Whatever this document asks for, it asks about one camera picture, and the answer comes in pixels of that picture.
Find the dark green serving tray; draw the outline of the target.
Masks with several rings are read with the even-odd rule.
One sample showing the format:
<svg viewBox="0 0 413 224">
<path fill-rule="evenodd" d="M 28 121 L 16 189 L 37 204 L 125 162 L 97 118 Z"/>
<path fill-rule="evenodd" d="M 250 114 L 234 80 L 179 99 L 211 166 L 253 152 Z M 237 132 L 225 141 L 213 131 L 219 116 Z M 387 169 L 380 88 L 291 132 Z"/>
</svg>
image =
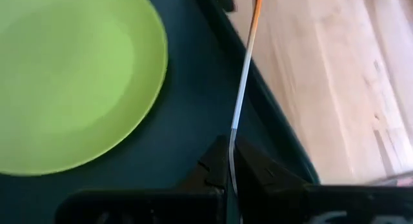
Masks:
<svg viewBox="0 0 413 224">
<path fill-rule="evenodd" d="M 154 107 L 103 156 L 39 177 L 0 175 L 0 224 L 53 224 L 82 190 L 171 188 L 230 132 L 245 49 L 214 0 L 150 0 L 168 38 L 168 69 Z"/>
</svg>

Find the light green round plate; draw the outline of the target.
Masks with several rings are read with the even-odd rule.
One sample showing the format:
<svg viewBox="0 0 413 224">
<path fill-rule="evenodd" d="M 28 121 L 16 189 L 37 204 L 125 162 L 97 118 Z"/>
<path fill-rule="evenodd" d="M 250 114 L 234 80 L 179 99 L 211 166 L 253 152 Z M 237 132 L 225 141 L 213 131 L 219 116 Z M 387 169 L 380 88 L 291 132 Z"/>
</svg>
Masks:
<svg viewBox="0 0 413 224">
<path fill-rule="evenodd" d="M 148 114 L 167 65 L 150 0 L 0 0 L 0 173 L 102 156 Z"/>
</svg>

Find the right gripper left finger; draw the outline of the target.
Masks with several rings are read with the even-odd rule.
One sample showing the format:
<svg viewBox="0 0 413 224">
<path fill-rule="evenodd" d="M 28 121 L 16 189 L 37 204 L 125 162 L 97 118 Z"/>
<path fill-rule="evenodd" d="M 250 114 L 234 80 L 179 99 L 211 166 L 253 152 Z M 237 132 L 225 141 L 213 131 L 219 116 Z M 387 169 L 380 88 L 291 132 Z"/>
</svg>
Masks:
<svg viewBox="0 0 413 224">
<path fill-rule="evenodd" d="M 225 224 L 228 139 L 218 136 L 172 188 L 82 190 L 66 198 L 55 224 Z"/>
</svg>

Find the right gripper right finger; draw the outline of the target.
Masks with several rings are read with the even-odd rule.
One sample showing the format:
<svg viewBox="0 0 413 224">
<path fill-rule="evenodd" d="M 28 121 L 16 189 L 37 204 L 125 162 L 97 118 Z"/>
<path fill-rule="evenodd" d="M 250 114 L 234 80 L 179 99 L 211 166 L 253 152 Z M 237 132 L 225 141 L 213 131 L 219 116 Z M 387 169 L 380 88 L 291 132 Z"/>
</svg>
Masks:
<svg viewBox="0 0 413 224">
<path fill-rule="evenodd" d="M 236 183 L 244 224 L 413 224 L 413 187 L 311 184 L 244 139 Z"/>
</svg>

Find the orange-handled metal fork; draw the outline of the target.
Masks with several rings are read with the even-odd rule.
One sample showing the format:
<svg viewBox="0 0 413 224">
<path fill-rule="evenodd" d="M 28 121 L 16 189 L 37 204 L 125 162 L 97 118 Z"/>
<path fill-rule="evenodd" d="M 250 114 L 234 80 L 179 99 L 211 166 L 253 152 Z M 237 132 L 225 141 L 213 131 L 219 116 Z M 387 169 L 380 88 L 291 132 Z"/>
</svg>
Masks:
<svg viewBox="0 0 413 224">
<path fill-rule="evenodd" d="M 239 197 L 239 195 L 238 195 L 238 185 L 237 185 L 237 180 L 236 180 L 236 165 L 235 165 L 236 137 L 237 137 L 237 130 L 239 126 L 239 119 L 241 116 L 243 100 L 245 96 L 248 73 L 249 73 L 250 63 L 252 59 L 252 52 L 254 48 L 254 41 L 256 38 L 257 26 L 259 22 L 259 16 L 261 13 L 262 1 L 263 0 L 255 0 L 253 3 L 254 5 L 253 15 L 252 15 L 252 20 L 251 20 L 251 24 L 249 28 L 249 33 L 248 33 L 247 47 L 246 47 L 246 52 L 245 52 L 245 56 L 243 60 L 241 79 L 239 82 L 236 105 L 234 108 L 232 124 L 231 124 L 230 138 L 228 142 L 228 159 L 229 159 L 230 179 L 232 182 L 232 188 L 233 188 L 234 194 L 237 198 Z"/>
</svg>

